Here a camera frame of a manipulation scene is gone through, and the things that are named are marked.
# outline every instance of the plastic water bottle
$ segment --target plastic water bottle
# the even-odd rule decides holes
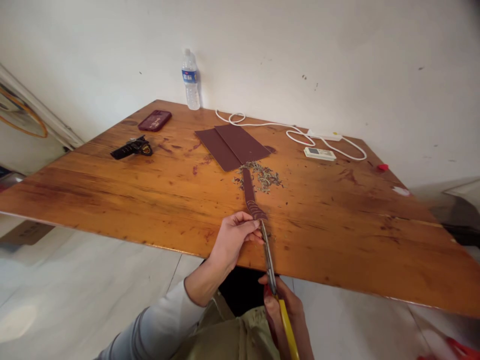
[[[183,62],[181,64],[181,73],[185,83],[186,103],[190,110],[200,109],[200,97],[197,83],[197,64],[195,57],[190,49],[183,52]]]

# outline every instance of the black lighter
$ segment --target black lighter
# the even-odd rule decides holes
[[[145,135],[142,135],[139,138],[132,137],[125,145],[110,153],[110,155],[116,160],[126,158],[132,154],[152,156],[152,147],[150,146],[150,143],[145,140]]]

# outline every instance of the gray sleeve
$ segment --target gray sleeve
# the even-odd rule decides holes
[[[182,281],[165,297],[143,310],[97,359],[169,359],[200,320],[204,310],[190,300]]]

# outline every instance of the tiled floor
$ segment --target tiled floor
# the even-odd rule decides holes
[[[8,228],[0,218],[0,236]],[[0,359],[92,359],[202,259],[56,227],[0,249]],[[316,359],[416,359],[445,352],[432,329],[478,346],[480,322],[285,278],[304,304]]]

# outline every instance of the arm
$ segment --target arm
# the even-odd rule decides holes
[[[237,264],[242,244],[249,240],[263,243],[258,226],[259,222],[245,212],[224,218],[210,257],[165,297],[142,311],[98,360],[171,358]]]

